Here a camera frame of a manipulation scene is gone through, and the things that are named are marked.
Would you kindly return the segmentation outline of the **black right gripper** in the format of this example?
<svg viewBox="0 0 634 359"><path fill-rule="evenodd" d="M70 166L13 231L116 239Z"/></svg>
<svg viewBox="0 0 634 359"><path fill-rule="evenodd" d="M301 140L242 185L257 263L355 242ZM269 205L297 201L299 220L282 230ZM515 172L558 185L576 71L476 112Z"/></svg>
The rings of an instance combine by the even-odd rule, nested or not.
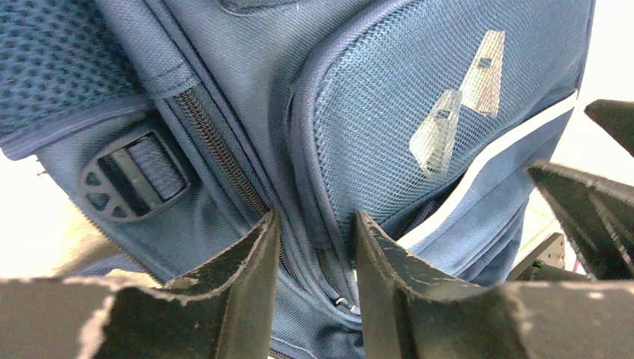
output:
<svg viewBox="0 0 634 359"><path fill-rule="evenodd" d="M526 169L575 251L596 280L633 279L633 187L621 182L536 161ZM507 276L507 281L589 281L567 271L565 237L551 234Z"/></svg>

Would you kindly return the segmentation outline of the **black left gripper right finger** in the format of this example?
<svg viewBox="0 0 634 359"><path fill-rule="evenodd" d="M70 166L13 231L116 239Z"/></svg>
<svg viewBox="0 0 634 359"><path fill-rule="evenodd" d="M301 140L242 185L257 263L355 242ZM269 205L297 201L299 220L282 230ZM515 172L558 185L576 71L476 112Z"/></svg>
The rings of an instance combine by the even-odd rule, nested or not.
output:
<svg viewBox="0 0 634 359"><path fill-rule="evenodd" d="M356 217L367 358L631 358L633 283L512 281L481 287Z"/></svg>

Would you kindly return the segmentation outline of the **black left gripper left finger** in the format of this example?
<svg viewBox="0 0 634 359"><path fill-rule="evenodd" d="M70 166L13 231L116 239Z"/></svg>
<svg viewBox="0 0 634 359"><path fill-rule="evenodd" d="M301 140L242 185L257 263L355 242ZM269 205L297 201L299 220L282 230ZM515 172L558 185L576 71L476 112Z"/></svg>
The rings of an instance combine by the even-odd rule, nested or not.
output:
<svg viewBox="0 0 634 359"><path fill-rule="evenodd" d="M3 358L265 358L280 219L160 288L124 277L1 281Z"/></svg>

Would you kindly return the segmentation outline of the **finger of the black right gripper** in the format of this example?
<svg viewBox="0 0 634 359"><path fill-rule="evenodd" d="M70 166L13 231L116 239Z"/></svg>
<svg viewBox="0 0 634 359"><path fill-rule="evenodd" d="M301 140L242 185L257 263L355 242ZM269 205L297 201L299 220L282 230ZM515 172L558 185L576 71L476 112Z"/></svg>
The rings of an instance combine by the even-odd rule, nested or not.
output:
<svg viewBox="0 0 634 359"><path fill-rule="evenodd" d="M584 112L633 156L633 102L597 99Z"/></svg>

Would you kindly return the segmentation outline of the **navy blue student backpack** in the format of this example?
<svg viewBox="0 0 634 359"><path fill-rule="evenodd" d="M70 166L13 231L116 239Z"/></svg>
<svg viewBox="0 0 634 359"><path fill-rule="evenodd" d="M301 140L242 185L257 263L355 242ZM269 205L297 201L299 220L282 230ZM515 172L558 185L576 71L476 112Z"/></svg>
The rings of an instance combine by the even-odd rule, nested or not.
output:
<svg viewBox="0 0 634 359"><path fill-rule="evenodd" d="M1 149L35 155L161 281L267 212L276 358L364 358L354 219L481 286L504 281L572 114L593 1L3 1ZM449 172L409 141L505 32L499 112L463 107Z"/></svg>

